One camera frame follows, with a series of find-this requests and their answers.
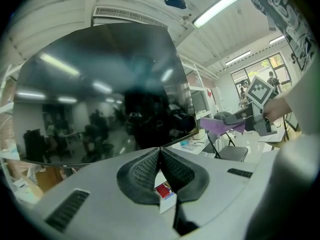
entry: purple cloth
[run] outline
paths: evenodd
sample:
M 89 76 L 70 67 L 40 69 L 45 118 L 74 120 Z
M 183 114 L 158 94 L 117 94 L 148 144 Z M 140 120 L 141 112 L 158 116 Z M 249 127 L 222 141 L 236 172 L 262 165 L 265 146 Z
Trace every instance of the purple cloth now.
M 202 117 L 200 119 L 200 126 L 204 129 L 213 132 L 214 134 L 217 134 L 218 136 L 226 133 L 230 129 L 234 129 L 235 131 L 239 133 L 244 133 L 245 131 L 245 121 L 241 123 L 234 123 L 231 125 L 225 125 L 223 120 L 218 119 L 211 119 L 211 118 L 205 118 Z

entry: air vent grille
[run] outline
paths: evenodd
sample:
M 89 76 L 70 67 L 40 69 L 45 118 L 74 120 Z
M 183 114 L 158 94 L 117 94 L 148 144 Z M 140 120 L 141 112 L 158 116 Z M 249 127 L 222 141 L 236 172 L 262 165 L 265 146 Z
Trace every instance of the air vent grille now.
M 167 25 L 163 24 L 160 21 L 157 21 L 153 18 L 138 14 L 136 12 L 131 12 L 127 10 L 115 9 L 115 8 L 107 8 L 96 6 L 94 13 L 94 17 L 111 17 L 111 18 L 118 18 L 118 19 L 126 19 L 134 22 L 156 25 L 163 28 L 168 28 Z
M 63 232 L 88 196 L 89 196 L 89 193 L 87 192 L 84 192 L 81 190 L 75 190 L 46 219 L 46 222 L 56 230 Z

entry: chair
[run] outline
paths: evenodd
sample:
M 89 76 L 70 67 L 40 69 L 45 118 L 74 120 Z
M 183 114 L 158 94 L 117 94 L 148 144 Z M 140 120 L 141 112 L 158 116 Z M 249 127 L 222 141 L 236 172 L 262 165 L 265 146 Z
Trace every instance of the chair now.
M 218 152 L 218 150 L 214 145 L 214 143 L 219 137 L 211 131 L 208 131 L 207 135 L 208 135 L 208 139 L 211 146 L 210 145 L 206 146 L 205 149 L 203 150 L 204 152 L 214 153 L 216 158 L 223 159 L 223 160 L 230 160 L 230 161 L 237 161 L 237 162 L 243 162 L 245 160 L 248 153 L 248 149 L 246 147 L 236 146 L 227 133 L 226 135 L 229 138 L 229 144 L 228 146 L 225 146 L 220 152 Z

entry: television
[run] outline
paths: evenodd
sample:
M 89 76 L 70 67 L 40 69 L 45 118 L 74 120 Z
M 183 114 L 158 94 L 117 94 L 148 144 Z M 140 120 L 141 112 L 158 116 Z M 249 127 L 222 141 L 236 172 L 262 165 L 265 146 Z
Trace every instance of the television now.
M 167 29 L 140 23 L 78 30 L 26 61 L 13 130 L 21 160 L 64 167 L 167 147 L 198 133 Z

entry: black vent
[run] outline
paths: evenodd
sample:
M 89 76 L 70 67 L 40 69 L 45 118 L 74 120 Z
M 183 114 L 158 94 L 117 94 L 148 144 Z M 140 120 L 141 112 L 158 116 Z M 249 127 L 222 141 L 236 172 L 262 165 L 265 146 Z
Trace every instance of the black vent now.
M 88 198 L 89 193 L 75 190 L 66 200 L 46 219 L 51 227 L 63 232 L 84 201 Z

